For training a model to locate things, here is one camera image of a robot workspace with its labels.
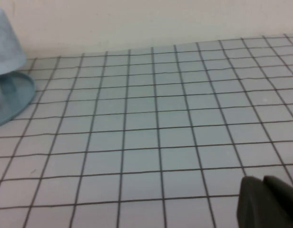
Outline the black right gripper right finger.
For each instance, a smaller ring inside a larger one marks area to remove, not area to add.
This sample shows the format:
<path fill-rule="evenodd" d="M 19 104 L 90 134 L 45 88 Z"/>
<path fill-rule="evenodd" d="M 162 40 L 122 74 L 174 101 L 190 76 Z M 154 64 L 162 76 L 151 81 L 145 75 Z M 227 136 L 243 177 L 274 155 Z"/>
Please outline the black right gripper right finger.
<path fill-rule="evenodd" d="M 263 183 L 293 222 L 293 187 L 275 176 L 264 176 Z"/>

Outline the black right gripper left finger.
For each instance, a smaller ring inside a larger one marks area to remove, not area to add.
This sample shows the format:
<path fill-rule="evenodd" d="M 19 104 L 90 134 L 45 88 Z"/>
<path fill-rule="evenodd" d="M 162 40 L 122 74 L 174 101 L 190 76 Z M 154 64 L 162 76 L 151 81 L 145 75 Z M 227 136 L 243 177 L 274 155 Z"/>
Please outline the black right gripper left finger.
<path fill-rule="evenodd" d="M 240 228 L 273 228 L 271 213 L 275 213 L 275 199 L 270 190 L 258 178 L 242 178 L 237 206 Z"/>

